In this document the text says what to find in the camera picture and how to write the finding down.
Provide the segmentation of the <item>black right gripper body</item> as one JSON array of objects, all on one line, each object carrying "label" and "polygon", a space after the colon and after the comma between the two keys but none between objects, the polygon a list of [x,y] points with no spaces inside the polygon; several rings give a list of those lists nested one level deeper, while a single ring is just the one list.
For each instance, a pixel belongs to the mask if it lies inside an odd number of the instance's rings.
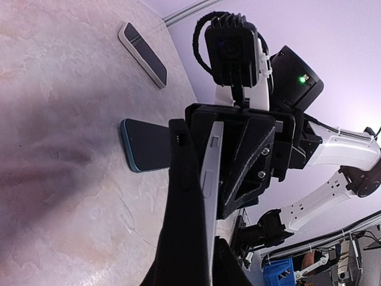
[{"label": "black right gripper body", "polygon": [[272,177],[283,181],[288,169],[304,168],[299,145],[305,116],[298,108],[288,113],[192,104],[185,109],[185,120],[200,161],[213,124],[223,123],[218,219],[257,204]]}]

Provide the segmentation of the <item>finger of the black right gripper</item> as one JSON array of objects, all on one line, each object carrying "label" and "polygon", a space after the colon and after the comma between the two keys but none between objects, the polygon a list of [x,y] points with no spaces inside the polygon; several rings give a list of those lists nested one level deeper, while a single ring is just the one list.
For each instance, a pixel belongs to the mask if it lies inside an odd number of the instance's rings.
[{"label": "finger of the black right gripper", "polygon": [[227,124],[221,154],[219,219],[228,218],[263,193],[270,173],[275,131],[276,122],[271,116],[251,116]]}]

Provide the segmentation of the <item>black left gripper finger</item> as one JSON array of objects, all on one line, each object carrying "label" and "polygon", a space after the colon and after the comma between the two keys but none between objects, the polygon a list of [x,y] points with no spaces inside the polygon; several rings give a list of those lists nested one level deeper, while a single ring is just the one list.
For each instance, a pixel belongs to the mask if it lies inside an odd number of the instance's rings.
[{"label": "black left gripper finger", "polygon": [[214,240],[213,285],[252,285],[242,268],[239,266],[229,244],[224,238],[220,237],[215,237]]}]

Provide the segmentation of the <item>black phone front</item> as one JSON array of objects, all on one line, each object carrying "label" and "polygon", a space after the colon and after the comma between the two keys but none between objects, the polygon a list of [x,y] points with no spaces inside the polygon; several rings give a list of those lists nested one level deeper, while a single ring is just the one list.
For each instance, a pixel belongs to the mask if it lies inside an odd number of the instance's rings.
[{"label": "black phone front", "polygon": [[220,160],[224,123],[215,121],[206,145],[201,169],[200,185],[204,196],[205,226],[208,253],[207,285],[213,284],[214,238],[216,233]]}]

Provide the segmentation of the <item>black phone case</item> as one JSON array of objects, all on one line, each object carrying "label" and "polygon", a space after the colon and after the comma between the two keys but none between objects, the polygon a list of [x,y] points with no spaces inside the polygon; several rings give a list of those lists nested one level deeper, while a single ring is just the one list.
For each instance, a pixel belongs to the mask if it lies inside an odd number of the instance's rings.
[{"label": "black phone case", "polygon": [[171,162],[167,202],[155,259],[142,285],[209,285],[204,196],[187,124],[169,121]]}]

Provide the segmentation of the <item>clear phone case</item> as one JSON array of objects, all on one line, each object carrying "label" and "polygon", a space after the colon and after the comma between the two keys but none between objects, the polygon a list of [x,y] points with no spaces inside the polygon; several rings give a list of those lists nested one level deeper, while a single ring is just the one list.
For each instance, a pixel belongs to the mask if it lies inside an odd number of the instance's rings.
[{"label": "clear phone case", "polygon": [[125,22],[118,32],[121,44],[160,88],[167,86],[168,73],[158,55],[130,22]]}]

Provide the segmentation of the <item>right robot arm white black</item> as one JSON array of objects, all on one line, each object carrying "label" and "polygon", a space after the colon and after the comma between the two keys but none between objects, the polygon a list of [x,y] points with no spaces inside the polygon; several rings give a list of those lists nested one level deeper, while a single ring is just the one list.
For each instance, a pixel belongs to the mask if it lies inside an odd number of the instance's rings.
[{"label": "right robot arm white black", "polygon": [[379,186],[380,147],[374,135],[331,128],[287,101],[269,110],[192,104],[186,109],[186,124],[202,165],[208,248],[214,248],[218,220],[256,204],[270,179],[284,180],[288,169],[339,166],[309,195],[270,210],[241,230],[242,243],[279,245],[335,205],[366,197]]}]

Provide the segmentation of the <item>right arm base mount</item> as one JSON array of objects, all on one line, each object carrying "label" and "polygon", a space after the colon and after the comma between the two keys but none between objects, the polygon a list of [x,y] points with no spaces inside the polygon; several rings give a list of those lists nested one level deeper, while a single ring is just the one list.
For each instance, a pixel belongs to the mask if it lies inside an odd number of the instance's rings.
[{"label": "right arm base mount", "polygon": [[250,221],[246,209],[239,209],[230,240],[230,248],[238,263],[249,271],[254,253],[251,251],[251,237],[247,230],[248,227],[250,227]]}]

